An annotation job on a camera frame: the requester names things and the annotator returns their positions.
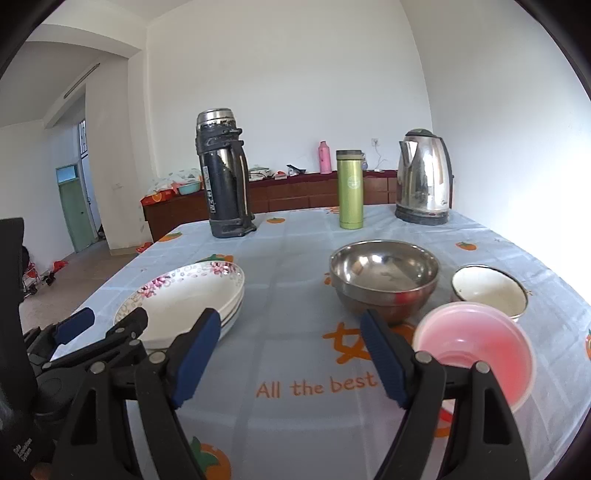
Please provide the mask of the floral white plate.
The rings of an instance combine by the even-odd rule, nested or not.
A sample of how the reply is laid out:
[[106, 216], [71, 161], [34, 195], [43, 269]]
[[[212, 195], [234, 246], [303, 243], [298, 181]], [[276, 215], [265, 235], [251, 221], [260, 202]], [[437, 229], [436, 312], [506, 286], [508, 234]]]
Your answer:
[[168, 348], [173, 339], [190, 330], [204, 309], [221, 317], [221, 335], [228, 334], [242, 311], [245, 273], [228, 261], [204, 261], [185, 265], [142, 285], [117, 310], [119, 323], [137, 307], [148, 316], [140, 340], [148, 350]]

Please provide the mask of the pink plastic bowl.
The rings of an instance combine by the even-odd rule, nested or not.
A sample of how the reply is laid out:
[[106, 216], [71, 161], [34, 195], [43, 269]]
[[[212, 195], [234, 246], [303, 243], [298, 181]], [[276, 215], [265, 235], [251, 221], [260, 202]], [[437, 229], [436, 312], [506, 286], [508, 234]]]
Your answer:
[[415, 330], [413, 348], [456, 367], [486, 362], [513, 412], [533, 390], [537, 363], [529, 338], [505, 313], [488, 305], [452, 302], [435, 308]]

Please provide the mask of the white enamel bowl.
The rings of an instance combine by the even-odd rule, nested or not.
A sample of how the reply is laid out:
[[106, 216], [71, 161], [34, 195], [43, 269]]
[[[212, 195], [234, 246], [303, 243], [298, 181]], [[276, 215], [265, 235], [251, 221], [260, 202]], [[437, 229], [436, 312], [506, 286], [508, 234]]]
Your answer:
[[502, 311], [514, 322], [529, 305], [526, 289], [510, 274], [487, 265], [465, 265], [452, 276], [452, 299], [480, 303]]

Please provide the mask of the stainless steel mixing bowl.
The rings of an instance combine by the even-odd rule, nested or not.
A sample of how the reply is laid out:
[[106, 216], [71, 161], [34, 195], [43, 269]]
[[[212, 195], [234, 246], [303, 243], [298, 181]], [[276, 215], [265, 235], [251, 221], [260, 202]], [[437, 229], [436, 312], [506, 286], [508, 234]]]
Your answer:
[[342, 246], [329, 259], [329, 276], [342, 305], [360, 317], [375, 310], [390, 325], [417, 314], [435, 291], [438, 259], [418, 245], [366, 240]]

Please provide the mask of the black chair with red items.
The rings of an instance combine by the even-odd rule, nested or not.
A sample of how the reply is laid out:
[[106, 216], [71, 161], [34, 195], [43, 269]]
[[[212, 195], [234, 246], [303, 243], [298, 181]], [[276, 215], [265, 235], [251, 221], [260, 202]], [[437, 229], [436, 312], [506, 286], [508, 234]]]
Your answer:
[[41, 284], [51, 286], [56, 280], [56, 274], [68, 265], [66, 260], [59, 260], [53, 263], [53, 267], [40, 275], [37, 271], [36, 264], [31, 261], [29, 250], [22, 247], [22, 264], [23, 264], [23, 292], [24, 297], [35, 295], [38, 292], [38, 287]]

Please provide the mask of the green door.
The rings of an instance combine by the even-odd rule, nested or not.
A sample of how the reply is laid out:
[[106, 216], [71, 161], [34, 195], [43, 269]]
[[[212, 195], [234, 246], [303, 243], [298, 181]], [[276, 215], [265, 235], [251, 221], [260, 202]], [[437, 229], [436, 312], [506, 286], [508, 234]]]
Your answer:
[[77, 164], [56, 169], [56, 180], [64, 219], [76, 252], [81, 252], [97, 240], [89, 204]]

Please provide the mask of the light blue printed tablecloth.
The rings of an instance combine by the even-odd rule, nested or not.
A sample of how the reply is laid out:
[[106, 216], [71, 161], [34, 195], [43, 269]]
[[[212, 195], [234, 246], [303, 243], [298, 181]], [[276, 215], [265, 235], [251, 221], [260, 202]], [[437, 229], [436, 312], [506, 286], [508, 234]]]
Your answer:
[[403, 411], [387, 397], [372, 362], [335, 349], [339, 327], [346, 328], [346, 345], [358, 343], [359, 323], [329, 285], [329, 256], [355, 241], [402, 240], [440, 262], [429, 308], [449, 302], [451, 277], [466, 264], [499, 268], [526, 288], [529, 305], [519, 323], [537, 369], [516, 422], [532, 477], [552, 471], [590, 407], [590, 308], [552, 270], [459, 213], [445, 225], [423, 226], [397, 219], [390, 206], [370, 206], [362, 229], [344, 230], [335, 212], [311, 209], [259, 215], [256, 225], [256, 232], [233, 239], [214, 238], [205, 222], [178, 227], [173, 240], [153, 244], [87, 299], [94, 325], [58, 354], [100, 340], [143, 284], [211, 255], [230, 255], [245, 273], [242, 313], [178, 411], [187, 437], [207, 455], [228, 459], [235, 479], [371, 479]]

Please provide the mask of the teal basin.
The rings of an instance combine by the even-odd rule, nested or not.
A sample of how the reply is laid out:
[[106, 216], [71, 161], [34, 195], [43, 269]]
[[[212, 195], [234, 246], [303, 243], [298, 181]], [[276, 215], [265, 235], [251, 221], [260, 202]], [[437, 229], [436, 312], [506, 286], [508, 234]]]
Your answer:
[[200, 189], [200, 182], [193, 181], [181, 184], [177, 187], [178, 194], [181, 196], [191, 195], [193, 193], [197, 193]]

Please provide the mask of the large black thermos flask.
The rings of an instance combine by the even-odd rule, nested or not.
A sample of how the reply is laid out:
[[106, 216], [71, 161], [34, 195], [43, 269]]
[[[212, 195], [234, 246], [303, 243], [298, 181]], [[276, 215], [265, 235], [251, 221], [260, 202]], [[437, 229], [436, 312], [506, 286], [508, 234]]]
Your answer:
[[216, 238], [242, 237], [256, 231], [241, 135], [229, 108], [205, 110], [197, 116], [195, 148], [211, 233]]

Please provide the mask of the dark red wooden sideboard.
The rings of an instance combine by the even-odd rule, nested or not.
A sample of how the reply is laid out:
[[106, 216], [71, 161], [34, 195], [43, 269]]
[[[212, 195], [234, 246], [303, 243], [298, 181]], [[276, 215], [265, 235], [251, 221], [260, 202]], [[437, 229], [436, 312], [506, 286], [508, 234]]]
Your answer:
[[[363, 202], [367, 205], [394, 204], [397, 172], [366, 171], [363, 174]], [[335, 207], [339, 204], [338, 174], [304, 174], [281, 180], [259, 180], [249, 184], [249, 202], [254, 214], [284, 210]], [[174, 228], [208, 218], [203, 190], [180, 195], [160, 193], [141, 201], [144, 219], [154, 241]]]

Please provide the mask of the stainless steel electric kettle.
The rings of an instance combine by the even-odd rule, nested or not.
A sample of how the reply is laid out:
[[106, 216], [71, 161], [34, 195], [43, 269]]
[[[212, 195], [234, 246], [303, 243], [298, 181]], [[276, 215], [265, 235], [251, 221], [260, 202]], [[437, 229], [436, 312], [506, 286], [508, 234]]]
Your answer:
[[445, 141], [418, 128], [408, 131], [399, 144], [394, 214], [409, 223], [446, 224], [453, 199], [453, 172]]

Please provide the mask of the pink thermos bottle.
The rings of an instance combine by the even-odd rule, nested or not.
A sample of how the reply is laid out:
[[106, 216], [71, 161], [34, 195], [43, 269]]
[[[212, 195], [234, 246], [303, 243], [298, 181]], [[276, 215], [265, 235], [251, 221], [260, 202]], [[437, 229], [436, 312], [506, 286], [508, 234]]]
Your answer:
[[325, 141], [318, 145], [318, 164], [320, 164], [320, 173], [322, 175], [332, 173], [331, 151], [329, 151], [329, 145]]

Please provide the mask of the green travel mug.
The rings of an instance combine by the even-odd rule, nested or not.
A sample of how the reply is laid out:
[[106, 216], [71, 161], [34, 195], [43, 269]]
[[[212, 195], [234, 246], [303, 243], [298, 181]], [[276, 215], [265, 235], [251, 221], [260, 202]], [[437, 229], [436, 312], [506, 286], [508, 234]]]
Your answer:
[[339, 182], [339, 226], [356, 230], [363, 227], [363, 152], [335, 152]]

